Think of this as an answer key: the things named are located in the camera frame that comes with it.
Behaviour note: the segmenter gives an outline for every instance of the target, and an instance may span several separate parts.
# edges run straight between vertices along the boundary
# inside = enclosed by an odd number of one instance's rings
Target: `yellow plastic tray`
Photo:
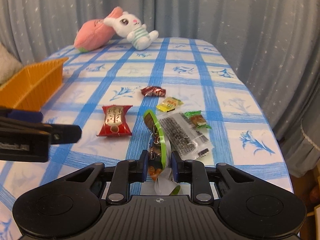
[[[68,58],[25,66],[0,87],[0,106],[39,111],[62,84],[62,67]]]

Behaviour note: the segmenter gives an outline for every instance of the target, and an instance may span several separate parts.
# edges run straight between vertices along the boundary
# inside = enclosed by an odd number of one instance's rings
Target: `pink plush toy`
[[[116,7],[107,17],[118,18],[122,13],[123,10]],[[115,33],[112,27],[103,24],[103,19],[90,20],[82,25],[75,38],[74,46],[80,52],[88,52],[106,44]]]

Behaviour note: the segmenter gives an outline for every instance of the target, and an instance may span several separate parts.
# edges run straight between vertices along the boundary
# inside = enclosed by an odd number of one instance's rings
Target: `red snack package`
[[[97,136],[125,136],[132,135],[125,121],[125,114],[131,106],[103,106],[105,114],[104,124]]]
[[[161,87],[146,87],[141,89],[141,93],[142,95],[149,97],[165,97],[165,89]]]

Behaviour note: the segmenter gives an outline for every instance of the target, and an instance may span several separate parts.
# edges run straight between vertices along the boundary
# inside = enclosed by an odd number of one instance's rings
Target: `stuffed animal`
[[[116,7],[107,17],[118,18],[122,12],[120,7]],[[82,25],[74,46],[80,52],[88,52],[106,44],[115,33],[113,28],[103,24],[103,19],[90,20]]]
[[[148,48],[159,36],[158,31],[148,33],[146,31],[147,26],[142,24],[135,15],[128,12],[123,12],[119,18],[107,17],[103,20],[103,23],[113,27],[120,37],[127,38],[137,50]]]

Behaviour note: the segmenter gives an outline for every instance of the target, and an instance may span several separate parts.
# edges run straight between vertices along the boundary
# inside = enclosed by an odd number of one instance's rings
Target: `tablecloth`
[[[63,86],[43,107],[44,122],[78,124],[81,140],[51,146],[47,163],[0,162],[0,239],[20,235],[11,209],[24,192],[94,162],[114,166],[138,159],[150,133],[143,113],[163,98],[143,97],[141,88],[161,86],[183,101],[182,110],[202,110],[212,127],[206,135],[214,148],[200,160],[207,166],[225,162],[292,191],[277,141],[255,99],[217,49],[206,41],[157,39],[144,51],[126,40],[81,54],[67,46],[48,59],[69,57]],[[133,105],[126,120],[132,137],[97,137],[103,105]],[[184,192],[188,185],[182,185]],[[131,194],[154,194],[153,182],[134,183]]]

